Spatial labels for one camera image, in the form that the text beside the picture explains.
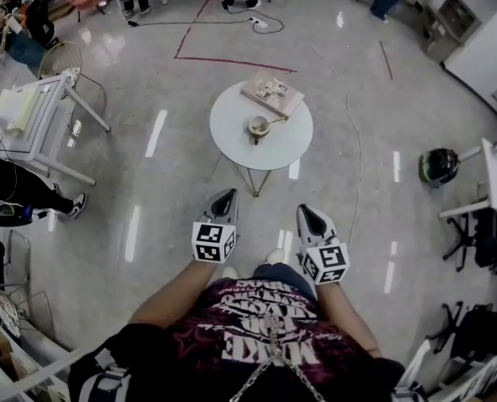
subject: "tile floor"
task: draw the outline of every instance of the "tile floor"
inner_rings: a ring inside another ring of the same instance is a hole
[[[147,23],[191,22],[206,0],[159,2],[151,0],[156,8]],[[225,13],[220,2],[209,0],[198,20],[248,17]],[[45,291],[60,342],[77,348],[117,332],[188,263],[199,205],[230,187],[241,193],[241,238],[229,264],[245,276],[277,245],[281,230],[295,233],[297,205],[334,218],[352,263],[343,287],[388,357],[411,358],[441,323],[440,303],[497,301],[497,277],[475,265],[473,251],[460,274],[454,260],[441,259],[455,234],[438,211],[476,198],[482,162],[466,162],[455,181],[435,192],[417,175],[418,156],[430,148],[463,152],[481,137],[497,141],[494,115],[424,56],[409,27],[380,23],[359,3],[273,0],[261,10],[285,30],[257,35],[248,24],[193,25],[186,36],[187,25],[130,28],[115,2],[105,16],[84,13],[76,23],[72,14],[58,22],[59,37],[81,49],[84,72],[107,90],[105,119],[112,126],[105,133],[76,112],[79,135],[69,134],[59,152],[63,163],[97,179],[90,188],[54,173],[67,196],[89,194],[79,220],[43,219],[21,229],[33,244],[32,293]],[[255,199],[211,138],[213,102],[257,67],[176,55],[294,70],[276,73],[305,93],[314,119],[298,179],[279,170]],[[78,91],[100,101],[93,85]],[[145,157],[160,111],[167,118],[153,156]],[[385,293],[390,261],[395,268]]]

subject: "coffee table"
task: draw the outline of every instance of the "coffee table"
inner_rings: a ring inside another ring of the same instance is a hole
[[[219,150],[233,162],[257,198],[273,170],[289,166],[306,152],[314,133],[314,122],[308,106],[302,101],[289,120],[272,124],[269,134],[261,138],[257,146],[254,145],[248,131],[249,121],[255,116],[263,116],[268,121],[279,117],[241,95],[243,84],[230,86],[217,98],[209,127]],[[238,166],[247,169],[250,184]],[[251,170],[266,172],[258,189],[254,186]]]

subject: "chain necklace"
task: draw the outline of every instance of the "chain necklace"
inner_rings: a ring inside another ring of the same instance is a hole
[[[315,400],[318,402],[325,402],[325,399],[323,396],[321,396],[321,393],[319,393],[315,387],[312,385],[312,383],[306,378],[305,373],[302,372],[302,370],[297,366],[293,365],[289,359],[287,359],[284,355],[284,351],[282,350],[282,347],[279,346],[279,339],[278,339],[278,330],[281,328],[280,322],[278,318],[276,317],[266,317],[265,319],[265,326],[269,328],[270,332],[270,340],[271,340],[271,348],[270,348],[270,356],[269,359],[267,359],[266,362],[261,363],[254,372],[250,374],[250,377],[248,377],[248,380],[245,384],[243,384],[243,387],[234,395],[234,397],[231,398],[230,402],[239,402],[241,399],[241,395],[251,386],[254,384],[256,379],[264,373],[265,369],[267,369],[271,363],[274,360],[279,360],[281,362],[284,362],[285,365],[287,365],[295,374],[297,377],[299,377],[300,381],[302,384],[304,384],[308,390],[314,395]]]

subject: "white desk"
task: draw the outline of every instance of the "white desk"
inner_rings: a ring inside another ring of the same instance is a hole
[[[68,87],[66,80],[66,75],[59,75],[14,88],[16,91],[35,86],[44,89],[38,96],[33,114],[23,134],[14,136],[0,128],[0,158],[7,159],[8,155],[13,161],[29,163],[33,167],[37,162],[94,186],[96,181],[93,178],[57,162],[57,153],[76,104],[83,107],[106,131],[110,131],[110,127],[74,90]],[[61,100],[63,91],[66,91],[68,96]]]
[[[481,146],[477,146],[468,152],[462,154],[459,159],[463,162],[480,153],[484,156],[486,163],[486,171],[488,175],[487,185],[489,190],[489,197],[485,201],[480,201],[475,204],[465,205],[457,209],[445,210],[438,214],[438,217],[446,218],[448,216],[455,216],[459,214],[471,213],[476,210],[487,209],[491,207],[497,210],[497,157],[492,154],[492,143],[484,138],[481,139]]]
[[[217,98],[209,127],[219,150],[234,164],[247,168],[250,185],[245,182],[252,189],[253,196],[258,197],[273,170],[287,167],[306,152],[314,123],[308,106],[302,101],[289,120],[272,124],[269,134],[261,138],[257,146],[254,145],[248,131],[250,120],[263,116],[274,121],[278,116],[241,95],[243,84],[230,86]],[[254,187],[251,169],[267,172],[259,189]]]

